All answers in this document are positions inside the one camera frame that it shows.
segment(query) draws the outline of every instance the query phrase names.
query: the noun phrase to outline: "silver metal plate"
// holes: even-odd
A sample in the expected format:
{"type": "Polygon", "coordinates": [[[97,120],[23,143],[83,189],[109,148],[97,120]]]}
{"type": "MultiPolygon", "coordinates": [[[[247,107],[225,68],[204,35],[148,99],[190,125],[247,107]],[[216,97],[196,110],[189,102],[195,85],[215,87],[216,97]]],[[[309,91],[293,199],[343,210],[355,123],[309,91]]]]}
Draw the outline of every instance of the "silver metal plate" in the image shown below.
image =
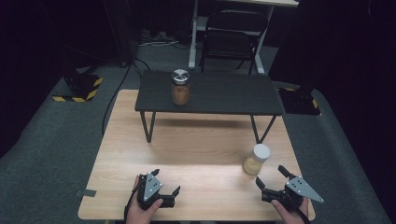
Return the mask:
{"type": "Polygon", "coordinates": [[[301,176],[294,177],[286,183],[286,186],[300,196],[304,196],[319,203],[324,203],[324,200],[301,176]]]}
{"type": "Polygon", "coordinates": [[[163,184],[158,180],[154,175],[148,173],[146,179],[146,187],[145,187],[145,198],[144,201],[147,201],[155,192],[160,190],[163,184]]]}

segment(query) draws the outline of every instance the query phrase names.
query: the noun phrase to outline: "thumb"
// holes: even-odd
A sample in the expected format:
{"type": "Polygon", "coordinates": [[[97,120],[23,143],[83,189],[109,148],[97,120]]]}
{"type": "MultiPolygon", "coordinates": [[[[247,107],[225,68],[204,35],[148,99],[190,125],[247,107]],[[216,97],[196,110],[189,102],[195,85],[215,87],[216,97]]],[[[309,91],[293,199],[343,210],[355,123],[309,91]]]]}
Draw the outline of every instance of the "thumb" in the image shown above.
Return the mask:
{"type": "Polygon", "coordinates": [[[288,215],[288,210],[277,200],[272,200],[271,204],[275,208],[275,210],[279,213],[279,215],[284,218],[285,216],[288,215]]]}
{"type": "Polygon", "coordinates": [[[150,217],[154,216],[154,214],[157,212],[157,210],[161,207],[161,204],[163,204],[163,199],[159,199],[159,200],[155,201],[155,203],[153,203],[151,205],[151,207],[146,211],[148,216],[150,216],[150,217]]]}

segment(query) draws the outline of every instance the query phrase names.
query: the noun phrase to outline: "chair backrest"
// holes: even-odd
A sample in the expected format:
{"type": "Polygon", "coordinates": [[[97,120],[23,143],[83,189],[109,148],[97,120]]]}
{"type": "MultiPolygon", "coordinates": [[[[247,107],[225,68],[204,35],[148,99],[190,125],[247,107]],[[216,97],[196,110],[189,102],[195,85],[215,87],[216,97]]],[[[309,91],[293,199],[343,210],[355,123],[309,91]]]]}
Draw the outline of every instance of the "chair backrest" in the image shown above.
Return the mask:
{"type": "Polygon", "coordinates": [[[225,9],[209,16],[206,30],[243,31],[262,35],[267,26],[268,20],[260,12],[225,9]]]}

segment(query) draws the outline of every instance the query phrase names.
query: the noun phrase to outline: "gray carpet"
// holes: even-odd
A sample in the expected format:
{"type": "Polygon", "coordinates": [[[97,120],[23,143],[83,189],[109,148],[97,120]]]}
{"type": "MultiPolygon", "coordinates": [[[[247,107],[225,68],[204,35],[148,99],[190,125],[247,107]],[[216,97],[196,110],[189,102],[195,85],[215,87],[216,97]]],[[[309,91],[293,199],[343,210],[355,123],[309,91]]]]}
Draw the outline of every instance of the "gray carpet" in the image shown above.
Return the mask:
{"type": "MultiPolygon", "coordinates": [[[[275,55],[274,48],[262,49],[266,71],[275,55]]],[[[141,47],[137,58],[151,70],[188,69],[189,51],[141,47]]],[[[138,89],[137,71],[147,67],[139,61],[135,65],[121,89],[138,89]]],[[[237,65],[207,60],[206,69],[248,70],[248,63],[234,70],[237,65]]],[[[1,224],[104,223],[78,217],[80,198],[76,194],[87,185],[102,140],[102,121],[104,117],[108,120],[112,105],[108,113],[106,108],[126,71],[111,64],[100,66],[94,73],[104,81],[88,103],[54,102],[49,95],[18,143],[0,160],[1,224]]],[[[323,204],[314,202],[317,217],[312,223],[390,223],[325,98],[317,91],[313,95],[322,115],[283,116],[304,179],[325,200],[323,204]]]]}

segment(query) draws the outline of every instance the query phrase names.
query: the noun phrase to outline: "black stand base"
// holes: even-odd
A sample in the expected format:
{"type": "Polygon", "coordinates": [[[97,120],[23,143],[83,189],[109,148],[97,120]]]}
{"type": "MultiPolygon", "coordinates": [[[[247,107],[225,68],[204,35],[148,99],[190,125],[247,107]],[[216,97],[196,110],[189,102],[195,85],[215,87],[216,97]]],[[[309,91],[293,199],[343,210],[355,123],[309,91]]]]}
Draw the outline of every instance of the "black stand base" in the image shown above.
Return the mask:
{"type": "Polygon", "coordinates": [[[87,102],[96,94],[103,78],[83,75],[78,78],[64,77],[55,87],[52,99],[58,102],[87,102]]]}
{"type": "Polygon", "coordinates": [[[279,88],[279,95],[288,114],[319,115],[320,110],[311,94],[300,94],[294,89],[279,88]]]}

